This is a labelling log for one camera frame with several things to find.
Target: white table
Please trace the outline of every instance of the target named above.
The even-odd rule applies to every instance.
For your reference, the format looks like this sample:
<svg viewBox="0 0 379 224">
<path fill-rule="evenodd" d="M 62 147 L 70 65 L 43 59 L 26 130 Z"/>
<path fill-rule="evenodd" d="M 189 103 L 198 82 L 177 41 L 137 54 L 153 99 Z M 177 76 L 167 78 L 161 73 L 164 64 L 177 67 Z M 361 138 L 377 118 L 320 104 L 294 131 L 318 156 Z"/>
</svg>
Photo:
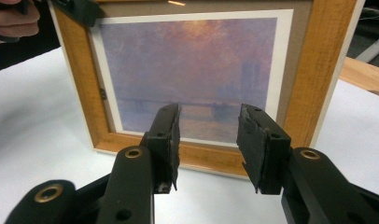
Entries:
<svg viewBox="0 0 379 224">
<path fill-rule="evenodd" d="M 340 81 L 316 148 L 349 181 L 379 194 L 379 96 Z M 77 188 L 111 171 L 92 150 L 61 49 L 0 71 L 0 223 L 34 186 Z M 157 195 L 156 223 L 285 223 L 280 196 L 248 180 L 179 169 L 178 191 Z"/>
</svg>

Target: human hand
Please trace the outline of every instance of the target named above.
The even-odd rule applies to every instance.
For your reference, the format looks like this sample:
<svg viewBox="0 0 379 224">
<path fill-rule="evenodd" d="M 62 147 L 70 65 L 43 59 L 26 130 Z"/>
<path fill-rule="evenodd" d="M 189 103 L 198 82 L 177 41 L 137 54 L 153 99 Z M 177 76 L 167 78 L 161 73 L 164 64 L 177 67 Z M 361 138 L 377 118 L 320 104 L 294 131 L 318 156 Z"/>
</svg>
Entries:
<svg viewBox="0 0 379 224">
<path fill-rule="evenodd" d="M 0 0 L 0 3 L 14 5 L 21 0 Z M 14 8 L 0 9 L 0 35 L 22 37 L 38 33 L 39 13 L 33 1 L 29 1 L 28 13 L 22 15 Z"/>
</svg>

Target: wooden picture frame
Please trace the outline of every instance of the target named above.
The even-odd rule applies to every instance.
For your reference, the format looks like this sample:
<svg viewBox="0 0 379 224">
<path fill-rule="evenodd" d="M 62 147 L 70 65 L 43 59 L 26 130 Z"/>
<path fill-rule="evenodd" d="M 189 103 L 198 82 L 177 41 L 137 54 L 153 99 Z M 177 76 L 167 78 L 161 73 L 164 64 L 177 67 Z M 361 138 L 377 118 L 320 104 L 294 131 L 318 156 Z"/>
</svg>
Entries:
<svg viewBox="0 0 379 224">
<path fill-rule="evenodd" d="M 142 10 L 142 1 L 97 0 L 105 10 L 105 16 L 117 14 L 117 6 L 134 3 L 137 10 Z M 268 8 L 275 1 L 259 0 L 260 9 Z M 236 5 L 249 2 L 234 1 Z M 280 1 L 276 4 L 307 4 L 308 12 L 304 17 L 293 17 L 293 28 L 302 28 L 300 37 L 291 31 L 293 39 L 299 40 L 296 48 L 288 47 L 288 58 L 296 63 L 286 63 L 287 70 L 294 73 L 291 78 L 283 81 L 290 84 L 289 91 L 282 92 L 280 99 L 286 101 L 284 110 L 277 116 L 277 122 L 292 138 L 293 147 L 309 147 L 315 141 L 315 134 L 327 109 L 333 87 L 338 78 L 344 61 L 344 41 L 351 37 L 348 30 L 352 18 L 356 17 L 363 0 L 301 0 Z M 138 145 L 140 137 L 111 131 L 109 112 L 101 97 L 95 56 L 89 37 L 89 29 L 81 26 L 59 9 L 51 10 L 55 15 L 55 25 L 60 33 L 60 39 L 77 87 L 86 123 L 94 148 L 103 151 L 118 152 L 133 145 Z M 150 7 L 144 10 L 147 15 Z M 231 175 L 246 175 L 242 167 L 243 158 L 238 150 L 231 147 L 217 147 L 197 143 L 180 144 L 181 164 L 193 169 L 217 172 Z"/>
</svg>

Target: painting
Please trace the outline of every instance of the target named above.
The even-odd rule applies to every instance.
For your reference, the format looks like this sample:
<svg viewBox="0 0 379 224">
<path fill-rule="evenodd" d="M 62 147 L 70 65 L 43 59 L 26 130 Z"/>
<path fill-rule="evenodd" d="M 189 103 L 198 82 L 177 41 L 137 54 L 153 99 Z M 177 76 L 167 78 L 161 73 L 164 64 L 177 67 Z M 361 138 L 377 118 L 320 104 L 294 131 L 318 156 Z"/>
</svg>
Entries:
<svg viewBox="0 0 379 224">
<path fill-rule="evenodd" d="M 100 19 L 91 29 L 117 133 L 180 103 L 182 141 L 236 146 L 241 104 L 277 114 L 291 9 Z"/>
</svg>

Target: gray floor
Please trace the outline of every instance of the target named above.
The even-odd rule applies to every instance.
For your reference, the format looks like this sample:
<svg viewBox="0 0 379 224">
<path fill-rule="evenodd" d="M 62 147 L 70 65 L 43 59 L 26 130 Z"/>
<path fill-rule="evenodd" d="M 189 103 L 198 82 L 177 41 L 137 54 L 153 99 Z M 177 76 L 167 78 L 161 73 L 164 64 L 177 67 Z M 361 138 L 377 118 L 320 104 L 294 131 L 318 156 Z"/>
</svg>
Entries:
<svg viewBox="0 0 379 224">
<path fill-rule="evenodd" d="M 379 38 L 379 12 L 363 9 L 358 27 L 353 36 L 347 56 L 356 58 L 362 51 L 372 45 Z M 379 67 L 379 55 L 370 64 Z"/>
</svg>

